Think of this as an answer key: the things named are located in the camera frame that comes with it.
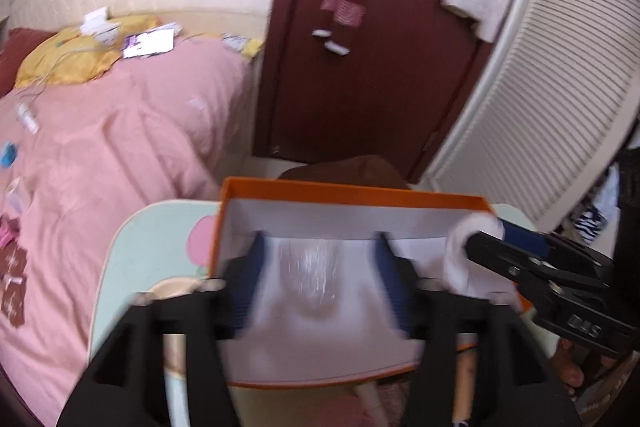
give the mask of red pillow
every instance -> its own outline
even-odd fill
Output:
[[[9,38],[0,52],[0,98],[14,89],[18,69],[27,55],[55,34],[30,28],[9,31]]]

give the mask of pillow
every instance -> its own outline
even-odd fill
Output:
[[[30,28],[14,28],[0,52],[0,98],[14,89],[22,61],[55,33]]]
[[[83,84],[106,71],[122,57],[124,37],[161,25],[155,15],[131,15],[110,19],[120,23],[118,42],[106,47],[79,28],[66,28],[39,45],[24,59],[15,87],[24,87],[46,77],[47,84]]]

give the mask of yellow pillow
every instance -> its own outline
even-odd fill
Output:
[[[20,65],[15,87],[25,87],[46,77],[47,84],[82,84],[109,71],[122,57],[124,37],[161,25],[155,15],[131,15],[110,19],[120,23],[118,42],[106,47],[79,28],[66,28],[44,41]]]

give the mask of white bottle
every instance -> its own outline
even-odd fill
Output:
[[[31,109],[24,102],[20,102],[16,108],[18,120],[25,126],[31,134],[36,134],[40,130],[38,122],[36,122]]]

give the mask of plastic wrap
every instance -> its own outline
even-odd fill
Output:
[[[288,239],[279,246],[280,278],[303,310],[317,312],[336,298],[338,249],[327,239]]]

